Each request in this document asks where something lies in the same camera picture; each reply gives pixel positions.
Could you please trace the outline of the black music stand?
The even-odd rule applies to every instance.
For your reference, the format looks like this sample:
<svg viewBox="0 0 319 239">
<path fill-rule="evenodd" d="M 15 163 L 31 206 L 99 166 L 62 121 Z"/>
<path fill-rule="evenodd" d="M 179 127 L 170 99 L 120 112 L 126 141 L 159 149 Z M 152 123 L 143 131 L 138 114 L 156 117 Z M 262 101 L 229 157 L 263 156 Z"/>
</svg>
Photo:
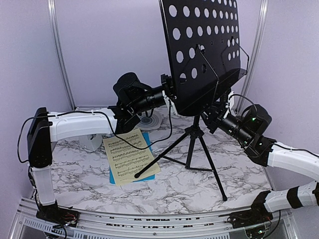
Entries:
<svg viewBox="0 0 319 239">
<path fill-rule="evenodd" d="M 197 139 L 201 113 L 226 96 L 246 73 L 241 67 L 239 14 L 235 0 L 162 0 L 165 33 L 178 115 L 193 117 L 186 169 Z"/>
</svg>

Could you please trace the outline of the blue sheet music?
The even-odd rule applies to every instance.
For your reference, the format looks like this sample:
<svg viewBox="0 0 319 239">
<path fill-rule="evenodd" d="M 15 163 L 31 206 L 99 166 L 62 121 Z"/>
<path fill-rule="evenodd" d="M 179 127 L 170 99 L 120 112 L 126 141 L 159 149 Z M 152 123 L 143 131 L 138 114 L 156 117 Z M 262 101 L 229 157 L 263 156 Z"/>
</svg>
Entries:
<svg viewBox="0 0 319 239">
<path fill-rule="evenodd" d="M 149 139 L 149 134 L 147 132 L 143 132 L 142 133 L 145 141 L 147 144 L 150 144 L 151 141 Z M 109 182 L 113 185 L 115 185 L 115 179 L 114 179 L 114 176 L 113 176 L 113 173 L 112 173 L 112 170 L 111 170 L 111 167 L 109 167 L 109 173 L 110 173 L 110 176 L 109 176 Z M 155 180 L 155 175 L 151 175 L 149 177 L 146 177 L 146 178 L 143 178 L 143 179 L 139 179 L 139 180 L 134 180 L 133 182 L 143 182 L 143 181 L 150 181 L 150 180 Z"/>
</svg>

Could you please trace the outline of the yellow sheet music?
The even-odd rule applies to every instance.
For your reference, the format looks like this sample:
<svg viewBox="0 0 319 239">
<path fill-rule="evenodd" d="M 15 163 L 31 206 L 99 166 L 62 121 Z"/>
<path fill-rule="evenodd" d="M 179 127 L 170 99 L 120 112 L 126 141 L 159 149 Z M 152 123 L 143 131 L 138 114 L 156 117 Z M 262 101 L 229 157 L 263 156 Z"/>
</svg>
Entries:
<svg viewBox="0 0 319 239">
<path fill-rule="evenodd" d="M 154 160 L 153 154 L 139 129 L 117 137 L 103 139 L 115 185 L 137 181 L 135 174 Z"/>
</svg>

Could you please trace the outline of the white metronome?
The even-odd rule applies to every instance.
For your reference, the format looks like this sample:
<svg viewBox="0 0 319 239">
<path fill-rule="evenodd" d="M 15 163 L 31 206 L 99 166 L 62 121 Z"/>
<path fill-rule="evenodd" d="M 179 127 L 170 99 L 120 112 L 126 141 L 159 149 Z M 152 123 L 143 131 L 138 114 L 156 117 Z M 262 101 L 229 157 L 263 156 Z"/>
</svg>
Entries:
<svg viewBox="0 0 319 239">
<path fill-rule="evenodd" d="M 101 134 L 90 134 L 80 136 L 79 142 L 84 149 L 94 152 L 101 146 L 103 138 Z"/>
</svg>

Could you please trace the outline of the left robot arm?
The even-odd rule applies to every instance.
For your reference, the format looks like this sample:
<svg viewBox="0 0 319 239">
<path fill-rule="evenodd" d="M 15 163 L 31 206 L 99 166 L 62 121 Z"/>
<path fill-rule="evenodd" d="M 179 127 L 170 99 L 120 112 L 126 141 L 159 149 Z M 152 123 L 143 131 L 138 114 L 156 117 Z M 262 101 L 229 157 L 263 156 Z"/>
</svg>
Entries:
<svg viewBox="0 0 319 239">
<path fill-rule="evenodd" d="M 122 75 L 113 90 L 118 96 L 115 106 L 90 111 L 48 112 L 38 108 L 27 133 L 27 161 L 32 169 L 32 182 L 37 189 L 44 214 L 57 222 L 63 211 L 57 206 L 51 178 L 53 142 L 63 139 L 93 135 L 122 134 L 131 131 L 143 112 L 164 104 L 171 105 L 172 78 L 161 75 L 161 85 L 152 88 L 139 81 L 133 72 Z"/>
</svg>

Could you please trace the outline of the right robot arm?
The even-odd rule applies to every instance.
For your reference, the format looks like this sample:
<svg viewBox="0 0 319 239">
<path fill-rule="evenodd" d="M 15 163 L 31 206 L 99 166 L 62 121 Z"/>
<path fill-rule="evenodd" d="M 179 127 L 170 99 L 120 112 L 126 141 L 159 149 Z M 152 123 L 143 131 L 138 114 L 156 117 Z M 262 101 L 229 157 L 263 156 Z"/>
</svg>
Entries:
<svg viewBox="0 0 319 239">
<path fill-rule="evenodd" d="M 201 116 L 211 133 L 219 128 L 233 137 L 255 164 L 283 168 L 313 179 L 313 182 L 288 190 L 259 193 L 247 212 L 247 219 L 257 223 L 266 213 L 317 206 L 319 204 L 319 156 L 306 149 L 289 147 L 275 139 L 263 136 L 272 118 L 261 105 L 251 105 L 245 109 L 245 113 L 243 117 L 235 117 L 228 112 L 225 104 L 215 103 Z"/>
</svg>

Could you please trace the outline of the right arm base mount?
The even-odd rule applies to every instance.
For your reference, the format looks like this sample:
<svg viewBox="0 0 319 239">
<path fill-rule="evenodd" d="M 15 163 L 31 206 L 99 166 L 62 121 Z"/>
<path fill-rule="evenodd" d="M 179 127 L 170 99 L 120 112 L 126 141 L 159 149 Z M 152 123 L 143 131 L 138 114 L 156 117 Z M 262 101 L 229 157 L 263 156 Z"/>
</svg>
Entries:
<svg viewBox="0 0 319 239">
<path fill-rule="evenodd" d="M 266 197 L 270 192 L 271 191 L 268 190 L 259 193 L 250 209 L 231 213 L 227 218 L 227 222 L 236 229 L 271 221 L 273 215 L 268 212 L 264 206 Z"/>
</svg>

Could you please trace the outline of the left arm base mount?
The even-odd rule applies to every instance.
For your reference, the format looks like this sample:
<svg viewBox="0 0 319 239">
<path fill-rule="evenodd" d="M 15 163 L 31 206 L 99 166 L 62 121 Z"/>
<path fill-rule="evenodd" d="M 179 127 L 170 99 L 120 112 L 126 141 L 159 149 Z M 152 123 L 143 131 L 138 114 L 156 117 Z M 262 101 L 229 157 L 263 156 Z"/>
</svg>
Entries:
<svg viewBox="0 0 319 239">
<path fill-rule="evenodd" d="M 48 222 L 56 223 L 60 228 L 76 227 L 80 213 L 71 209 L 61 208 L 55 202 L 49 206 L 39 205 L 36 217 Z"/>
</svg>

